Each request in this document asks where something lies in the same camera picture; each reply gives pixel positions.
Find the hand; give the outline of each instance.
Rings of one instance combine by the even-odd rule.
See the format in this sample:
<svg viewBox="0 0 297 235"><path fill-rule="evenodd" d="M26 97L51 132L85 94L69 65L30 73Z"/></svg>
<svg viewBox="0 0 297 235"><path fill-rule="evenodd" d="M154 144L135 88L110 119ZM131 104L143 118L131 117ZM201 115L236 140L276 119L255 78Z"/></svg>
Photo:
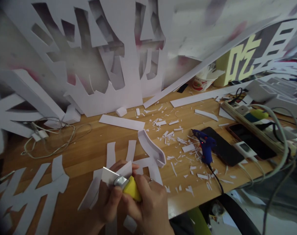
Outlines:
<svg viewBox="0 0 297 235"><path fill-rule="evenodd" d="M117 172L121 167L123 167L127 161L120 160L116 162L110 170ZM136 175L136 169L140 166L137 164L132 164L132 175ZM117 207L122 196L122 188L116 186L112 189L107 187L105 182L100 181L99 191L98 191L98 200L93 207L89 216L92 221L89 221L88 224L93 226L92 229L88 229L90 234L98 234L102 227L114 220L117 214Z"/></svg>
<svg viewBox="0 0 297 235"><path fill-rule="evenodd" d="M168 219L168 203L166 189L159 183L150 181L143 175L136 175L135 181L142 196L137 203L130 195L123 194L128 215L141 227L145 235L174 234Z"/></svg>

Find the electrical cable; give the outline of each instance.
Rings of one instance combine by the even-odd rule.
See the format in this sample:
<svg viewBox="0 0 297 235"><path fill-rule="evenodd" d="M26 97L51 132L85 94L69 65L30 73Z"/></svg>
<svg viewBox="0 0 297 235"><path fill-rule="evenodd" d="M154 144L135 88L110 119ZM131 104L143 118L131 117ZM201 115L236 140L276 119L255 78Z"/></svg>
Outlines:
<svg viewBox="0 0 297 235"><path fill-rule="evenodd" d="M290 113L290 115L293 117L293 119L295 121L295 125L297 126L297 119L296 119L296 117L294 116L294 114L290 110L288 110L286 108L283 108L283 107L274 107L272 109L276 109L276 108L282 108L282 109L285 109L286 111L288 111ZM281 180L277 184L275 190L273 191L273 193L272 193L272 195L271 195L271 197L270 197L270 199L269 199L269 201L268 201L268 203L266 205L265 212L264 212L264 219L263 219L263 233L262 233L262 235L265 235L266 234L267 215L268 215L269 208L270 208L270 206L271 206L271 204L272 204L272 202L273 202L276 194L279 192L279 189L283 185L283 183L288 179L288 177L292 174L292 172L296 168L296 160L297 160L297 149L296 149L296 153L295 153L295 156L294 156L293 160L290 163L288 163L285 166L285 168L283 168L283 169L286 169L286 168L291 167L290 171L286 174L286 176L283 178L283 180Z"/></svg>
<svg viewBox="0 0 297 235"><path fill-rule="evenodd" d="M233 100L229 101L228 104L229 105L234 104L241 97L242 92L243 92L243 89L241 87L239 87L236 92L236 97Z"/></svg>
<svg viewBox="0 0 297 235"><path fill-rule="evenodd" d="M275 115L275 113L267 106L264 106L264 105L261 105L261 104L251 104L249 106L258 106L258 107L261 107L263 109L265 109L269 115L273 118L274 122L276 123L282 137L283 137L283 142L284 142L284 152L283 152L283 156L282 156L282 160L281 162L278 164L278 166L268 175L265 176L265 179L275 175L277 172L279 172L279 170L283 167L283 165L285 164L286 160L287 160L287 157L288 157L288 143L287 143L287 139L286 139L286 136L283 132L283 128L277 118L277 116Z"/></svg>
<svg viewBox="0 0 297 235"><path fill-rule="evenodd" d="M219 185L220 185L221 194L224 194L223 186L221 185L220 180L218 179L218 177L217 177L216 174L214 173L213 168L211 167L210 164L208 164L208 168L211 170L211 172L212 172L212 173L214 174L214 176L216 177L216 179L217 179L217 181L218 181L218 183L219 183Z"/></svg>
<svg viewBox="0 0 297 235"><path fill-rule="evenodd" d="M263 168L261 167L261 165L260 165L258 162L255 162L255 164L259 167L259 169L260 169L261 172L263 173L263 178L262 178L262 180L259 182L259 183L261 183L261 182L264 181L266 174L265 174L265 171L263 170Z"/></svg>
<svg viewBox="0 0 297 235"><path fill-rule="evenodd" d="M279 182L279 184L277 184L274 192L272 193L267 205L266 205L266 208L265 208L265 213L264 213L264 219L263 219L263 233L262 235L265 235L266 234L266 221L267 221L267 215L268 215L268 211L269 211L269 208L272 204L272 201L274 199L274 197L276 196L276 194L278 193L280 187L283 185L283 183L288 179L288 177L292 174L292 172L294 171L296 167L296 161L293 161L293 164L292 164L292 167L290 169L290 171L286 174L286 176L283 178L283 180L281 180Z"/></svg>
<svg viewBox="0 0 297 235"><path fill-rule="evenodd" d="M46 130L46 129L41 128L40 126L38 126L38 125L36 124L36 122L38 122L38 121L43 121L43 120L58 121L58 122L60 123L60 129L48 129L48 130ZM35 145L36 145L36 141L33 143L33 146L32 146L32 148L31 148L31 150L28 150L28 149L27 149L27 145L28 145L28 143L33 139L33 137L31 137L31 138L29 138L29 140L25 143L25 145L24 145L24 151L21 153L21 155L25 155L25 154L27 154L27 155L29 155L29 156L30 156L31 158L33 158L33 159L46 158L46 157L50 157L50 156L52 156L52 155L54 155L54 154L57 154L57 153L62 153L62 152L63 152L63 151L64 151L70 144L74 143L75 141L77 141L78 139L82 138L83 136L87 135L88 133L90 133L90 132L92 131L92 126L91 126L91 124L89 124L89 123L83 124L83 125L79 126L78 128L76 128L75 126L73 126L73 125L69 125L69 124L67 124L67 123L65 123L65 122L63 122L63 121L61 121L59 118L56 118L56 117L45 117L45 118L41 118L41 119L39 119L39 120L36 120L36 121L34 121L34 122L31 122L30 124L31 124L31 127L33 128L34 132L41 138L41 140L42 140L42 142L43 142L43 144L44 144L44 148L45 148L46 152L50 153L49 155L46 155L46 156L42 156L42 157L34 157L30 152L32 152L32 151L34 150ZM76 138L76 139L73 139L74 136L75 136L75 133L77 132L77 130L79 130L81 127L83 127L83 126L85 126L85 125L89 125L89 126L90 126L89 131L88 131L87 133L85 133L84 135L82 135L82 136L80 136L80 137L78 137L78 138ZM42 129L42 130L44 130L44 131L47 131L47 132L50 132L50 133L54 133L54 134L60 134L60 133L61 133L61 128L62 128L63 126L73 127L73 131L72 131L72 133L71 133L71 136L70 136L69 140L68 140L65 144L63 144L62 146L58 147L58 148L57 148L56 150L54 150L53 152L48 151L47 148L46 148L46 140L45 140L44 138L42 138L42 137L39 135L38 129Z"/></svg>
<svg viewBox="0 0 297 235"><path fill-rule="evenodd" d="M274 123L274 122L272 123L272 133L273 133L273 135L275 136L275 138L276 138L280 143L283 144L282 140L279 139L279 137L277 136L277 132L276 132L276 123ZM288 153L288 158L287 158L287 160L290 159L290 157L291 157L291 149L290 149L290 147L288 147L288 150L289 150L289 153Z"/></svg>
<svg viewBox="0 0 297 235"><path fill-rule="evenodd" d="M242 168L242 170L244 170L244 172L250 177L250 179L251 179L251 184L250 184L250 186L253 186L253 184L254 184L254 180L253 180L252 176L247 172L247 170L245 169L244 166L242 166L241 163L238 163L238 165L239 165L239 166Z"/></svg>
<svg viewBox="0 0 297 235"><path fill-rule="evenodd" d="M285 122L288 122L288 123L291 123L291 124L294 124L295 125L295 123L294 122L290 122L290 121L287 121L287 120L284 120L284 119L278 119L278 120L280 120L280 121L285 121Z"/></svg>

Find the white plug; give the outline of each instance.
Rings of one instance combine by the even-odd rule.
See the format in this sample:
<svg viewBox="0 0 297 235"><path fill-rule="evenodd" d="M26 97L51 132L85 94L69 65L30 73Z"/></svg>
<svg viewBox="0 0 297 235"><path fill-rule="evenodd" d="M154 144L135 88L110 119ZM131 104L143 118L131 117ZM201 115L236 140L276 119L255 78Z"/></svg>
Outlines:
<svg viewBox="0 0 297 235"><path fill-rule="evenodd" d="M38 133L39 133L39 135L36 134L36 133L33 133L33 134L32 134L32 137L34 138L34 140L35 140L36 142L40 141L41 139L48 138L48 135L47 135L46 131L44 131L44 130L40 130Z"/></svg>

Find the metal blade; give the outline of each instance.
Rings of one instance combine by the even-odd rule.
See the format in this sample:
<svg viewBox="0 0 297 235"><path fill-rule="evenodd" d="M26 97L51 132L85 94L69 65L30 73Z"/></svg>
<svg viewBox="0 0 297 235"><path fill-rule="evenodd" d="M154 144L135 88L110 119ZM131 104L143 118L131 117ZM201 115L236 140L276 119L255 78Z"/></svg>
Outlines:
<svg viewBox="0 0 297 235"><path fill-rule="evenodd" d="M102 173L102 181L113 185L115 179L117 179L120 175L116 172L113 172L106 167L103 167L103 173Z"/></svg>

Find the utility knife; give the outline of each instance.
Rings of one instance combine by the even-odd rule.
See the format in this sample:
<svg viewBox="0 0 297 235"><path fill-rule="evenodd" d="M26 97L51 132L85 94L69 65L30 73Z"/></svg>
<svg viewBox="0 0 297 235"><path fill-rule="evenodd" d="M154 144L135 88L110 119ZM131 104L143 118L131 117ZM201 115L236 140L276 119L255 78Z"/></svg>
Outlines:
<svg viewBox="0 0 297 235"><path fill-rule="evenodd" d="M110 185L119 186L124 193L129 194L135 201L142 201L141 194L132 175L129 179L126 179L122 175L103 167L102 181Z"/></svg>

